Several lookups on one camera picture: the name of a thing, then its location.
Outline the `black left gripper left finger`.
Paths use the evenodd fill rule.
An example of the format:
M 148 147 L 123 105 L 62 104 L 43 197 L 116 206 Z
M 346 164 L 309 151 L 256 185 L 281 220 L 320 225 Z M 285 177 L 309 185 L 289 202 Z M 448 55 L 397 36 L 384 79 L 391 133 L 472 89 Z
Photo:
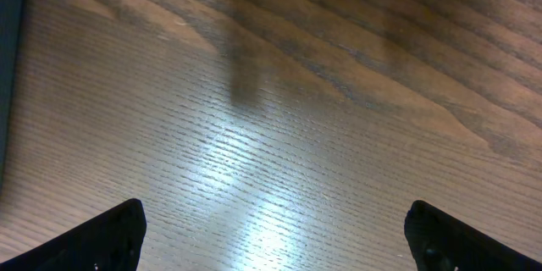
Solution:
M 147 221 L 132 198 L 17 257 L 1 271 L 136 271 Z

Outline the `grey plastic basket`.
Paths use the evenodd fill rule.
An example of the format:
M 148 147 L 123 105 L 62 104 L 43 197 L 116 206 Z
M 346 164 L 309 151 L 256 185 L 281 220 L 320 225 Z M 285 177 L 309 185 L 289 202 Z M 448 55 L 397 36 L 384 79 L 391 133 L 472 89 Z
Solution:
M 9 115 L 24 2 L 1 0 L 1 178 L 7 158 Z

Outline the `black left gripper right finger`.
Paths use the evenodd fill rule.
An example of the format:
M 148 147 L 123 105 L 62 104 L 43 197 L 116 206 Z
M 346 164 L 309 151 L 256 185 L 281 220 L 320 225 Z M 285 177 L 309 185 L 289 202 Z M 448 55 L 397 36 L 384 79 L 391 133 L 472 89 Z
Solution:
M 404 233 L 418 271 L 541 271 L 541 263 L 421 200 Z

